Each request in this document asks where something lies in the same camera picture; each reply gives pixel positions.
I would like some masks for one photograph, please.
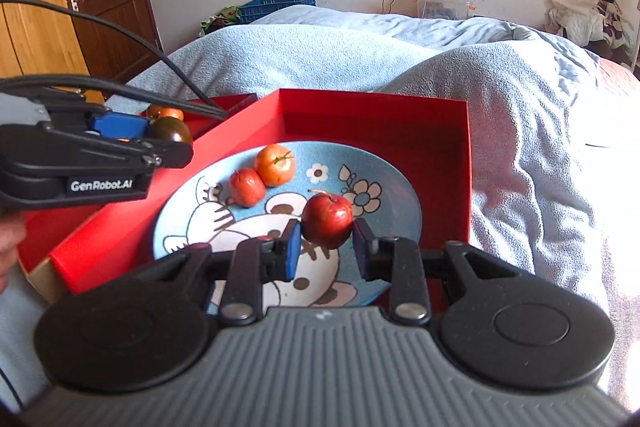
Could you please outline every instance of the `human hand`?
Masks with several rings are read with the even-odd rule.
[[[0,293],[9,279],[9,269],[18,259],[18,244],[26,237],[27,230],[19,211],[7,211],[0,216]]]

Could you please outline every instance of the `green cloth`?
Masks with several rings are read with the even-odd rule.
[[[230,6],[212,15],[207,20],[200,23],[199,37],[204,37],[206,34],[212,31],[219,30],[225,26],[231,26],[233,24],[239,24],[240,19],[238,17],[238,6]]]

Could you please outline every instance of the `red box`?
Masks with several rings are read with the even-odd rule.
[[[190,126],[196,131],[206,123],[197,119]],[[146,200],[93,208],[73,231],[73,219],[52,219],[50,212],[75,216],[79,209],[49,211],[49,216],[31,219],[32,239],[22,245],[21,254],[36,247],[34,235],[44,238],[44,250],[50,250],[51,264],[66,286],[73,293],[86,291],[152,258],[159,211],[197,172],[236,152],[289,140],[339,142],[384,158],[404,174],[420,200],[421,247],[441,248],[449,239],[468,241],[471,159],[465,102],[281,89],[197,139],[186,168],[156,172]]]

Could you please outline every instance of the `white flower print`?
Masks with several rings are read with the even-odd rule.
[[[329,167],[319,163],[311,165],[310,169],[306,170],[306,175],[309,177],[309,181],[312,183],[325,182],[329,179]]]
[[[378,183],[369,184],[366,180],[359,180],[353,189],[345,193],[344,197],[351,203],[353,217],[361,216],[363,212],[371,214],[380,206],[382,188]]]

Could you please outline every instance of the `small red apple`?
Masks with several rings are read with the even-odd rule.
[[[229,192],[237,204],[250,208],[264,197],[266,188],[258,172],[243,167],[231,174]]]
[[[302,211],[302,235],[310,243],[331,250],[340,247],[351,234],[351,203],[342,196],[319,192]]]

